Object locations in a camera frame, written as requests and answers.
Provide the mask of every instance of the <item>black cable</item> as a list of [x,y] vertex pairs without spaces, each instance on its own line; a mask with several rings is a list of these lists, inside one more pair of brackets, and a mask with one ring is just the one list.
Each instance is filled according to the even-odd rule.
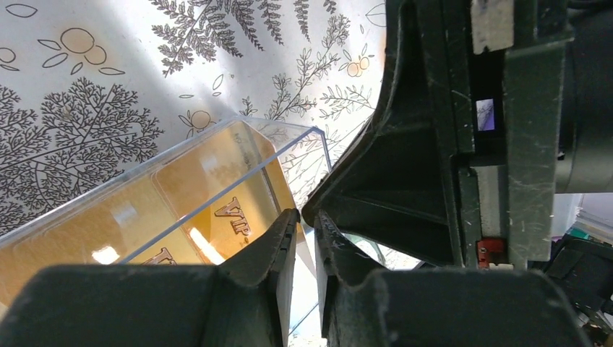
[[606,9],[613,7],[612,0],[568,0],[570,9]]

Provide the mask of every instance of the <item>transparent acrylic case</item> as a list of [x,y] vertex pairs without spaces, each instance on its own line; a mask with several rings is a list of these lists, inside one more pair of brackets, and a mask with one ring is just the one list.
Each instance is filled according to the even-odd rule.
[[[304,156],[323,165],[282,166]],[[55,264],[219,264],[295,206],[292,187],[329,169],[317,128],[221,121],[2,236],[0,303]]]

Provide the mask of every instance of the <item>red component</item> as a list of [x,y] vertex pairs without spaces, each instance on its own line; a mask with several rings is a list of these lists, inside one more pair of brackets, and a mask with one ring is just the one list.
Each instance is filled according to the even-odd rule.
[[505,256],[504,239],[482,239],[477,242],[477,257],[479,268],[489,269],[489,264],[497,264]]

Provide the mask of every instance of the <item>gold reflective surface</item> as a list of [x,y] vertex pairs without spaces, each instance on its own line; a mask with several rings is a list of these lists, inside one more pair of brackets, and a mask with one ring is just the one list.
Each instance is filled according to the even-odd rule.
[[[120,262],[274,153],[267,139],[237,122],[83,205],[71,202],[67,212],[0,247],[0,303],[9,306],[44,267]],[[219,264],[293,206],[275,159],[130,262]]]

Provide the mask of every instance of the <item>patterned backdrop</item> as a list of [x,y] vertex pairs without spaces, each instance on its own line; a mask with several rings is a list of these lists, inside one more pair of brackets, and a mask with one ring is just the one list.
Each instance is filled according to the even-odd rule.
[[315,125],[336,160],[379,97],[385,5],[0,0],[0,28],[5,234],[224,117]]

